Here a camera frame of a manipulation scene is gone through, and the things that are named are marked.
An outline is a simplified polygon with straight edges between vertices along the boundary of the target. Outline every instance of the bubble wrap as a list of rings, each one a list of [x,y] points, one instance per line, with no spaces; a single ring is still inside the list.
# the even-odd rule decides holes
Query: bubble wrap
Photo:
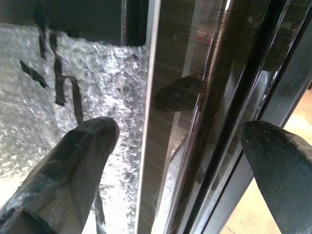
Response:
[[[84,119],[112,117],[120,137],[100,183],[108,234],[134,233],[143,134],[148,49],[116,47],[58,36],[63,75],[78,79]],[[0,24],[0,179],[21,181],[76,126],[71,83],[65,106],[55,104],[54,55],[40,57],[35,27]],[[34,68],[48,87],[21,70]],[[91,211],[84,234],[96,234]]]

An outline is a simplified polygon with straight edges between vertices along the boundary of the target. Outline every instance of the plastic wrap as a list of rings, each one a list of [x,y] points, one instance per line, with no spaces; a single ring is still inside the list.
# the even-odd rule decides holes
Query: plastic wrap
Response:
[[[87,42],[60,33],[58,54],[63,75],[78,80],[85,120],[109,116],[120,127],[118,144],[100,183],[101,197],[107,233],[133,233],[148,50]],[[65,105],[55,104],[54,54],[49,46],[46,57],[40,57],[35,27],[0,24],[0,182],[22,181],[77,124],[71,83],[65,81]],[[42,75],[48,87],[42,88],[24,73],[20,59]],[[91,211],[84,234],[96,233],[93,217]]]

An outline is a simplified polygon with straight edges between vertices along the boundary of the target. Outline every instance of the floor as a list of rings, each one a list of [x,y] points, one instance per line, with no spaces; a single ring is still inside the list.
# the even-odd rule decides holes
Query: floor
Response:
[[[312,91],[307,90],[285,129],[312,145]],[[221,234],[280,234],[256,181],[253,179]]]

